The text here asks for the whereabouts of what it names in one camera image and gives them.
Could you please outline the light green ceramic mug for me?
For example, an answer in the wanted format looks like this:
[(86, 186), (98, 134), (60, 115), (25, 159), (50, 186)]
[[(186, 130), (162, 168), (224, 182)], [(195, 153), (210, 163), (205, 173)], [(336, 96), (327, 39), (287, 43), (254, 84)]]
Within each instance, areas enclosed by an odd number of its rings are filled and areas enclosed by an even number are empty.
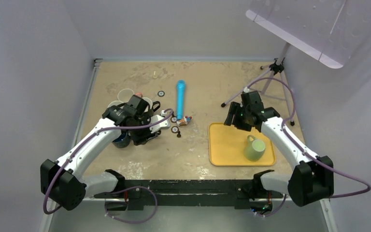
[(252, 135), (247, 136), (247, 145), (243, 154), (249, 161), (258, 161), (265, 153), (266, 144)]

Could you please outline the black ceramic mug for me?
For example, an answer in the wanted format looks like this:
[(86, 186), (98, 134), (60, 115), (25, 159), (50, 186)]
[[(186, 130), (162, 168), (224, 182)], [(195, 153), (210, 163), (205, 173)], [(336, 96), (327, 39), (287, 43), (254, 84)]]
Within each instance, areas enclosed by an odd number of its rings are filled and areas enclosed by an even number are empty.
[(146, 107), (144, 113), (152, 117), (154, 113), (160, 108), (161, 106), (160, 102), (152, 101), (150, 98), (147, 97), (143, 97), (143, 100), (145, 100), (148, 103), (148, 106)]

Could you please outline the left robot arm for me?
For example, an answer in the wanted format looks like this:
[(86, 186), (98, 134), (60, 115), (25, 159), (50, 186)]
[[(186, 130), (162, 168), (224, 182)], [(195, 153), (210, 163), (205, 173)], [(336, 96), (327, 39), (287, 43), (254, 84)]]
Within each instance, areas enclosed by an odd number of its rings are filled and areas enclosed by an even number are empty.
[(62, 207), (73, 210), (85, 197), (100, 193), (107, 192), (114, 198), (122, 196), (126, 188), (123, 175), (111, 169), (90, 177), (84, 177), (84, 172), (124, 132), (135, 145), (156, 138), (169, 124), (172, 109), (161, 115), (154, 113), (147, 101), (133, 95), (127, 103), (108, 107), (90, 133), (65, 155), (56, 161), (45, 160), (40, 166), (44, 213), (49, 215)]

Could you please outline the pink ceramic mug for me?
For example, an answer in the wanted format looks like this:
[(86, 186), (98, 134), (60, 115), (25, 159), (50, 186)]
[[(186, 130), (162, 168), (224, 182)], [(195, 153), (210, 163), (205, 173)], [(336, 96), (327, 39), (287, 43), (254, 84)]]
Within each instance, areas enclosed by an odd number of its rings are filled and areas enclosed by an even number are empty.
[(143, 97), (142, 93), (140, 92), (135, 93), (132, 89), (125, 88), (119, 91), (117, 95), (117, 99), (121, 102), (128, 102), (133, 95), (138, 96), (140, 98)]

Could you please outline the dark blue ceramic mug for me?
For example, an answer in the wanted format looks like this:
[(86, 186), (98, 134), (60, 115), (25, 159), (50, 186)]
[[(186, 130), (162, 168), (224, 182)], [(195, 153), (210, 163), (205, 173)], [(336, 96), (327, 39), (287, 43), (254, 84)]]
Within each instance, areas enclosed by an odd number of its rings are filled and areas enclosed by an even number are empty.
[(121, 134), (118, 138), (112, 141), (112, 144), (117, 148), (125, 148), (130, 144), (131, 137), (128, 133)]

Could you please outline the grey teal ceramic mug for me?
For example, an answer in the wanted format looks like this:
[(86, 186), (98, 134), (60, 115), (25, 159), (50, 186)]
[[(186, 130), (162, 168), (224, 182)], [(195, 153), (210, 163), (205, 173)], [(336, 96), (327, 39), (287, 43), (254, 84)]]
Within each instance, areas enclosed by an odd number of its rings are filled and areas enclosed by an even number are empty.
[(112, 102), (110, 102), (109, 104), (108, 104), (108, 108), (109, 107), (112, 107), (112, 106), (118, 106), (118, 105), (120, 105), (120, 104), (122, 104), (123, 102), (122, 101), (119, 101), (119, 100), (117, 100), (117, 101), (112, 101)]

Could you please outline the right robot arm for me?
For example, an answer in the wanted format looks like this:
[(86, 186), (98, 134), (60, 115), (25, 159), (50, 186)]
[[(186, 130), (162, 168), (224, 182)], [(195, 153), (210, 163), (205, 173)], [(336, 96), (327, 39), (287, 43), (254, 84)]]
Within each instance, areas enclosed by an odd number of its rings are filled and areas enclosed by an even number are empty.
[(305, 145), (285, 125), (272, 107), (264, 107), (257, 91), (241, 94), (241, 103), (231, 102), (225, 125), (239, 130), (255, 128), (270, 139), (292, 168), (292, 174), (274, 170), (257, 173), (250, 193), (263, 197), (270, 191), (290, 196), (297, 206), (331, 197), (334, 193), (333, 161), (305, 149)]

